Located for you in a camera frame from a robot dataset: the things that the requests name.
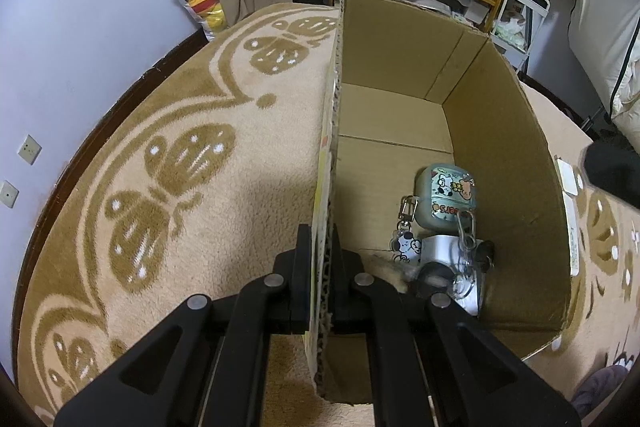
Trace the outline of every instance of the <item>carpet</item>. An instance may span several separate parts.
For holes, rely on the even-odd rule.
[[[293,4],[254,14],[169,76],[94,158],[47,238],[20,325],[18,387],[45,423],[186,297],[238,292],[311,223],[337,17]],[[523,89],[579,188],[566,328],[527,361],[570,399],[595,369],[638,355],[640,214],[583,183],[590,140]],[[373,423],[370,405],[318,398],[302,338],[274,336],[263,425]]]

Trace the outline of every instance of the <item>electrical outlet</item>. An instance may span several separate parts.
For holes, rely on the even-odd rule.
[[[18,189],[15,188],[7,180],[4,180],[2,182],[2,187],[0,187],[0,201],[2,201],[2,203],[4,203],[9,208],[13,208],[17,197]]]
[[[26,161],[29,165],[33,165],[33,162],[36,161],[38,154],[42,147],[34,140],[30,135],[27,135],[27,138],[24,139],[24,143],[20,150],[18,151],[18,156]]]

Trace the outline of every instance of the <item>silver bolt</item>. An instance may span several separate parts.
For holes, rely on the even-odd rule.
[[[207,305],[208,301],[209,299],[204,295],[192,295],[187,299],[187,306],[191,310],[201,310]]]
[[[282,286],[283,283],[284,277],[279,273],[270,273],[264,278],[264,284],[269,288],[277,288],[278,286]]]
[[[358,273],[354,277],[354,281],[358,286],[371,286],[373,284],[373,276],[370,273]]]
[[[434,293],[431,296],[431,304],[436,306],[436,308],[446,308],[451,304],[451,297],[446,293]]]

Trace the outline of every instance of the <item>cardboard box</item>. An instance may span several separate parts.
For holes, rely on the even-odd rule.
[[[333,224],[342,247],[363,258],[388,251],[401,197],[437,162],[473,174],[478,237],[497,247],[481,321],[521,357],[556,338],[571,298],[561,182],[488,35],[397,0],[344,0],[327,86],[306,338],[319,394],[354,402],[354,381],[368,380],[343,363],[366,360],[364,342],[329,336]]]

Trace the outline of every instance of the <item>white label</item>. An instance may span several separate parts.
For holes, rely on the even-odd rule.
[[[569,254],[571,265],[571,277],[578,275],[580,271],[580,253],[578,251],[578,221],[575,216],[574,200],[563,193],[564,212],[566,214],[566,228],[569,235]]]
[[[556,159],[558,171],[560,172],[560,181],[562,182],[562,190],[572,196],[578,195],[578,186],[575,184],[574,168],[560,158]]]

